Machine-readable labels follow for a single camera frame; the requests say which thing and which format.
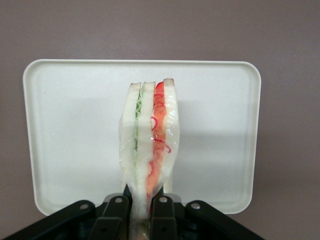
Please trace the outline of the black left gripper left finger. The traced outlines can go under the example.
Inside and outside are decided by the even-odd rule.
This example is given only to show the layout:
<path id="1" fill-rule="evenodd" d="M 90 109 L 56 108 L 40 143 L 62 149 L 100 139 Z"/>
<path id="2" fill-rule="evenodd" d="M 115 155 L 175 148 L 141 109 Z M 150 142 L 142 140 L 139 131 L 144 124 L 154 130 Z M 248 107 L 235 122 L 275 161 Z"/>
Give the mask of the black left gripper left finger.
<path id="1" fill-rule="evenodd" d="M 98 207 L 91 238 L 93 240 L 127 240 L 132 207 L 132 195 L 126 186 L 122 193 L 113 193 L 105 197 Z"/>

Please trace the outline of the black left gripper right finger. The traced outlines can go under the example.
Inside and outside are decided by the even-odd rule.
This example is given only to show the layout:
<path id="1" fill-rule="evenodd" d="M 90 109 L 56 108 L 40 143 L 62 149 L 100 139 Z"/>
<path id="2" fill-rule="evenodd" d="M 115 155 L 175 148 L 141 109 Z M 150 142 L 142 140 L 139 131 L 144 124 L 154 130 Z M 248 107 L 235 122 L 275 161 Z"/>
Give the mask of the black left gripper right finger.
<path id="1" fill-rule="evenodd" d="M 165 193 L 162 187 L 152 199 L 150 216 L 150 240 L 177 240 L 178 227 L 175 217 L 175 203 L 181 198 L 173 193 Z"/>

